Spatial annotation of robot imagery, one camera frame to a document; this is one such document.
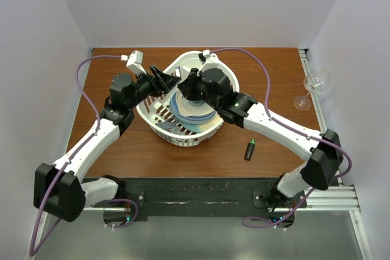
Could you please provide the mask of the black green highlighter pen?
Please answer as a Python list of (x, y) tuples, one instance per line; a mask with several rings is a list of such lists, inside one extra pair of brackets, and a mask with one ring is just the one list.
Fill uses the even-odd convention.
[(247, 145), (247, 148), (246, 148), (246, 152), (245, 152), (245, 155), (244, 155), (244, 159), (246, 161), (250, 161), (251, 160), (251, 157), (253, 155), (253, 152), (254, 152), (254, 149), (255, 149), (255, 140), (252, 139), (248, 145)]

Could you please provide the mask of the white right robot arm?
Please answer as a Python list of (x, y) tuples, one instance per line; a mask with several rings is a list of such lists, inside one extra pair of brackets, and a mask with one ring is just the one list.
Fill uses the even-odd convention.
[(235, 91), (218, 68), (205, 72), (193, 68), (178, 89), (187, 100), (211, 106), (225, 122), (265, 135), (303, 160), (301, 166), (281, 175), (263, 195), (269, 203), (284, 207), (307, 188), (325, 191), (330, 186), (343, 161), (336, 132), (304, 130), (299, 124), (266, 112), (256, 99)]

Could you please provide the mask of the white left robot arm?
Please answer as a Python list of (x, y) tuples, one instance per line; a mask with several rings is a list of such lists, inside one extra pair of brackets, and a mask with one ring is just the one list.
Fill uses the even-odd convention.
[(135, 80), (128, 73), (116, 75), (105, 107), (87, 134), (54, 163), (36, 169), (34, 207), (40, 212), (72, 222), (96, 203), (121, 206), (125, 202), (124, 183), (119, 179), (109, 175), (87, 183), (83, 179), (103, 151), (129, 128), (133, 109), (149, 96), (168, 94), (181, 81), (155, 66), (151, 71), (138, 74)]

